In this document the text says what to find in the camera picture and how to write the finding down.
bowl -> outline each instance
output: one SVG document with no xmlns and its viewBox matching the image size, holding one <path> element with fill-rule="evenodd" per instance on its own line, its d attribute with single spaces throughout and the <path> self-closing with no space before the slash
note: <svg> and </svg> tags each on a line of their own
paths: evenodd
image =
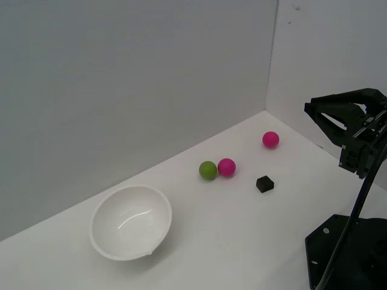
<svg viewBox="0 0 387 290">
<path fill-rule="evenodd" d="M 89 226 L 93 247 L 106 258 L 134 260 L 152 254 L 167 235 L 172 210 L 156 188 L 132 185 L 105 198 Z"/>
</svg>

table surface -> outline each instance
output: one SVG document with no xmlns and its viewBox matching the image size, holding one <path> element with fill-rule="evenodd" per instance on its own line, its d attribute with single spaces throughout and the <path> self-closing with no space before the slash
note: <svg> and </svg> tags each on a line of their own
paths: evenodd
<svg viewBox="0 0 387 290">
<path fill-rule="evenodd" d="M 263 147 L 266 131 L 279 134 L 277 149 Z M 202 161 L 226 157 L 236 162 L 233 178 L 199 177 Z M 255 182 L 264 175 L 275 188 L 262 194 Z M 307 290 L 305 237 L 332 214 L 348 214 L 361 183 L 337 159 L 261 112 L 0 242 L 1 288 Z M 172 226 L 151 256 L 116 262 L 92 248 L 88 224 L 104 196 L 129 184 L 163 191 Z M 386 192 L 374 185 L 362 216 L 387 218 L 386 208 Z"/>
</svg>

wire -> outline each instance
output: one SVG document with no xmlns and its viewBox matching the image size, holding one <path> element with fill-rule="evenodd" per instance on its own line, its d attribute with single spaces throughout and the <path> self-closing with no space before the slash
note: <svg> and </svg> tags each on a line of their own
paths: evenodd
<svg viewBox="0 0 387 290">
<path fill-rule="evenodd" d="M 387 129 L 383 130 L 383 132 L 381 132 L 381 135 L 386 134 L 386 132 L 387 132 Z M 366 178 L 364 179 L 362 188 L 359 191 L 359 195 L 357 196 L 350 218 L 348 219 L 348 222 L 345 225 L 345 228 L 340 236 L 340 239 L 333 250 L 332 256 L 328 262 L 327 267 L 325 268 L 325 271 L 320 280 L 320 283 L 316 287 L 316 290 L 324 290 L 324 288 L 326 287 L 333 273 L 334 264 L 337 258 L 339 257 L 339 254 L 341 253 L 341 250 L 343 249 L 344 245 L 347 243 L 348 239 L 350 238 L 354 227 L 356 226 L 357 220 L 360 216 L 360 212 L 362 211 L 362 208 L 364 206 L 365 199 L 368 196 L 369 189 L 371 188 L 372 183 L 374 182 L 374 179 L 376 177 L 376 174 L 380 166 L 382 165 L 383 161 L 385 160 L 386 156 L 387 156 L 387 143 L 384 145 L 383 149 L 379 151 L 379 154 L 375 157 L 375 161 L 373 162 Z"/>
</svg>

white backdrop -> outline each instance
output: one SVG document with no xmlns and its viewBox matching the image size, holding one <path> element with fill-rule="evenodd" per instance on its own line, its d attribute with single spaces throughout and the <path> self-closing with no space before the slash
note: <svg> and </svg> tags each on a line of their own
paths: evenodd
<svg viewBox="0 0 387 290">
<path fill-rule="evenodd" d="M 339 157 L 304 103 L 362 88 L 387 95 L 386 14 L 385 0 L 280 0 L 266 110 Z M 384 189 L 386 177 L 384 164 Z"/>
<path fill-rule="evenodd" d="M 263 110 L 275 13 L 0 0 L 0 240 Z"/>
</svg>

pink ball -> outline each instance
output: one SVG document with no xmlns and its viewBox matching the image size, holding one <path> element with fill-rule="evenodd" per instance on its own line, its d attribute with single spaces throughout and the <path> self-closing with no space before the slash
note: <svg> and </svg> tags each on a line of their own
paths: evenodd
<svg viewBox="0 0 387 290">
<path fill-rule="evenodd" d="M 218 164 L 218 171 L 220 175 L 230 177 L 235 173 L 236 165 L 231 159 L 224 158 Z"/>
<path fill-rule="evenodd" d="M 276 132 L 266 132 L 262 142 L 268 148 L 275 148 L 279 143 L 279 136 Z"/>
</svg>

